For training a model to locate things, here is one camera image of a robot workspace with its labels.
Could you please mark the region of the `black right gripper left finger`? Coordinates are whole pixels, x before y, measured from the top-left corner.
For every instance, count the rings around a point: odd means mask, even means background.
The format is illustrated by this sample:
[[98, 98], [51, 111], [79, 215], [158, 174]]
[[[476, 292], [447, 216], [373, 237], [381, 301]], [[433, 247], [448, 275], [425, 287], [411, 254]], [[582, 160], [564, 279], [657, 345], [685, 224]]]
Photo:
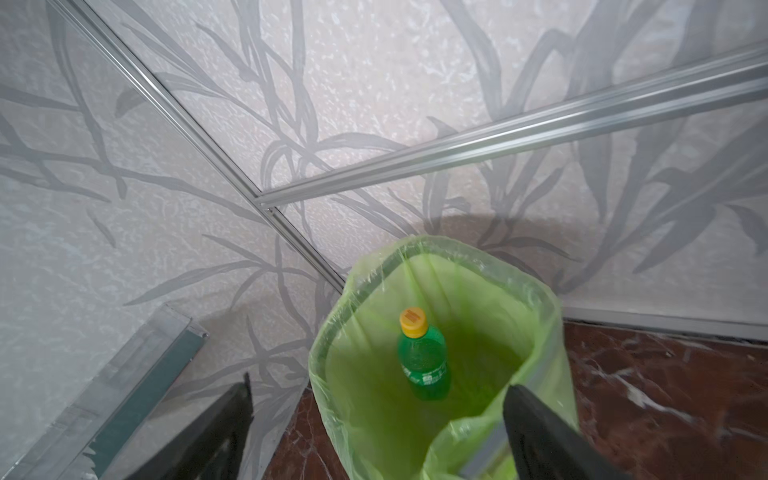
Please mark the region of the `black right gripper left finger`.
[[251, 381], [245, 374], [129, 477], [236, 480], [252, 420]]

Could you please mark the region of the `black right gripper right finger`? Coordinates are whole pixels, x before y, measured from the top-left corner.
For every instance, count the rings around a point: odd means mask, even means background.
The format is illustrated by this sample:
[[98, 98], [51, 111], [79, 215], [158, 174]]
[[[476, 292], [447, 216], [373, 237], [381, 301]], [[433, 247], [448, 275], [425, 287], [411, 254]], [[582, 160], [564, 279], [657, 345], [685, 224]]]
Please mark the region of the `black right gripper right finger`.
[[503, 419], [515, 469], [521, 479], [629, 477], [522, 385], [507, 389]]

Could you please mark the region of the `green soda bottle yellow cap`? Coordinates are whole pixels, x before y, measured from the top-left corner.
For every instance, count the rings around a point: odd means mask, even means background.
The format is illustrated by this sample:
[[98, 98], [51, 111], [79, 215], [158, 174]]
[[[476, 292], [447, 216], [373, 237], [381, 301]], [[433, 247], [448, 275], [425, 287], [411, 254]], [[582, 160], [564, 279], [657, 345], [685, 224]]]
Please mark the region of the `green soda bottle yellow cap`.
[[414, 394], [424, 401], [445, 398], [451, 377], [444, 335], [419, 307], [403, 310], [399, 322], [398, 360]]

